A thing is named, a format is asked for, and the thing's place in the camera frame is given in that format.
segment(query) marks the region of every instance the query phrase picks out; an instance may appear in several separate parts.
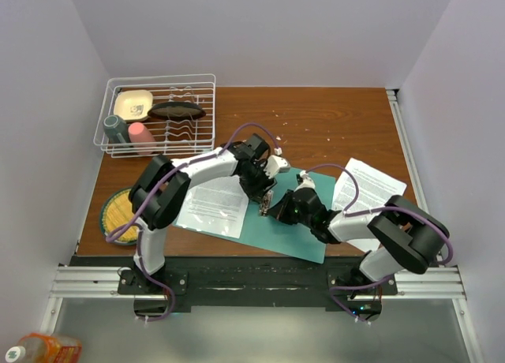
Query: green cloth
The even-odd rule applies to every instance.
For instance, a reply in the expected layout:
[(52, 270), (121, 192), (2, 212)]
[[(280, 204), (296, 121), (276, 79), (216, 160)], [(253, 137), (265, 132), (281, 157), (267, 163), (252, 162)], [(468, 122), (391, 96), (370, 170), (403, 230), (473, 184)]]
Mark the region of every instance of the green cloth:
[[(271, 207), (281, 200), (288, 189), (297, 187), (296, 175), (300, 171), (297, 168), (291, 168), (289, 172), (278, 174), (275, 177), (277, 185), (273, 188), (274, 196)], [(321, 202), (329, 209), (333, 199), (335, 178), (313, 172), (310, 173), (310, 178), (316, 184), (316, 191)], [(301, 224), (286, 225), (270, 216), (261, 217), (259, 216), (259, 206), (258, 203), (249, 202), (239, 239), (225, 237), (220, 234), (206, 234), (316, 263), (323, 263), (326, 245), (319, 242), (310, 233), (308, 227)]]

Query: orange bottle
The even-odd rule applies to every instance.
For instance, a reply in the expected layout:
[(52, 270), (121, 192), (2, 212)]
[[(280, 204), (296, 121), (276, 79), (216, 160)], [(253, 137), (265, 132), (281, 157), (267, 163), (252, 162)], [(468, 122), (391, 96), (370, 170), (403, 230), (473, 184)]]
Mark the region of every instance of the orange bottle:
[(9, 363), (77, 363), (82, 345), (61, 335), (31, 333), (20, 339), (6, 354)]

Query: black mounting bracket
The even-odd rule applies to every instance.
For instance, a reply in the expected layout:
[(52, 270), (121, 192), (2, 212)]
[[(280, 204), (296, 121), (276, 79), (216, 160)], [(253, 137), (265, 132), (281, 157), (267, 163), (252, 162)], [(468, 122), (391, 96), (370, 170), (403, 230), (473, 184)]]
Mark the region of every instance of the black mounting bracket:
[[(328, 289), (332, 288), (333, 286), (345, 286), (345, 284), (342, 284), (339, 282), (339, 280), (342, 278), (342, 273), (340, 271), (329, 271), (328, 276), (327, 276), (327, 284), (328, 284)], [(398, 293), (398, 287), (396, 286), (396, 279), (394, 276), (391, 277), (390, 280), (385, 282), (384, 284), (377, 286), (376, 288), (382, 288), (382, 295), (395, 295)], [(354, 291), (353, 296), (351, 298), (354, 298), (354, 296), (358, 294), (367, 294), (367, 295), (372, 295), (376, 292), (376, 288), (370, 288), (369, 290), (359, 290), (359, 291)], [(350, 295), (351, 292), (349, 290), (342, 291), (345, 295)]]
[[(163, 289), (151, 283), (136, 265), (123, 268), (118, 273), (118, 294), (163, 294)], [(169, 286), (176, 296), (182, 296), (187, 291), (187, 271), (167, 269), (165, 265), (152, 278)]]

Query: bottle cap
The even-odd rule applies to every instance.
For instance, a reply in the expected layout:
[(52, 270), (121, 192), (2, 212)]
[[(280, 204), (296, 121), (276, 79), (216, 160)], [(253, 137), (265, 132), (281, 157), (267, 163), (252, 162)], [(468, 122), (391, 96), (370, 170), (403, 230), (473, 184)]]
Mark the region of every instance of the bottle cap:
[(20, 361), (24, 358), (26, 349), (23, 346), (11, 347), (6, 354), (6, 361), (11, 363), (13, 361)]

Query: white paper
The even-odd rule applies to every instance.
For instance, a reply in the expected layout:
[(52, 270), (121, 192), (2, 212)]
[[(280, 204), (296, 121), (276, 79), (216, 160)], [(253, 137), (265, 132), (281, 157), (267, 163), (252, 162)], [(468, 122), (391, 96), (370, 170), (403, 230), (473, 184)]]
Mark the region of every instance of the white paper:
[(238, 176), (216, 178), (188, 191), (176, 225), (240, 238), (248, 203)]
[[(349, 160), (346, 169), (356, 178), (360, 189), (359, 197), (356, 203), (348, 209), (349, 212), (383, 206), (391, 196), (402, 195), (407, 187), (407, 184), (354, 158)], [(349, 175), (342, 172), (335, 183), (331, 208), (334, 210), (343, 209), (354, 198), (355, 191), (354, 183)], [(364, 252), (377, 250), (380, 245), (376, 239), (357, 239), (349, 241), (349, 243)]]

